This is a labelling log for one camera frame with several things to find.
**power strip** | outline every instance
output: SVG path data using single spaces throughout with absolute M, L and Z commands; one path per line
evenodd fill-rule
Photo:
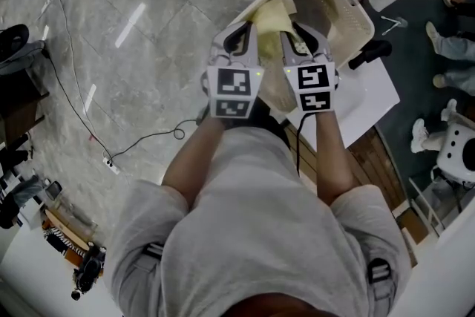
M 120 170 L 117 168 L 113 163 L 110 162 L 110 160 L 107 157 L 104 157 L 104 160 L 102 161 L 105 166 L 107 166 L 114 174 L 119 174 Z

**beige plastic basket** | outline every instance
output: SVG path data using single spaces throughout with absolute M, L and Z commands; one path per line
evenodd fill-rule
M 250 20 L 254 12 L 269 0 L 255 0 L 233 22 Z M 315 0 L 332 26 L 328 41 L 336 67 L 352 59 L 374 35 L 374 25 L 357 0 Z

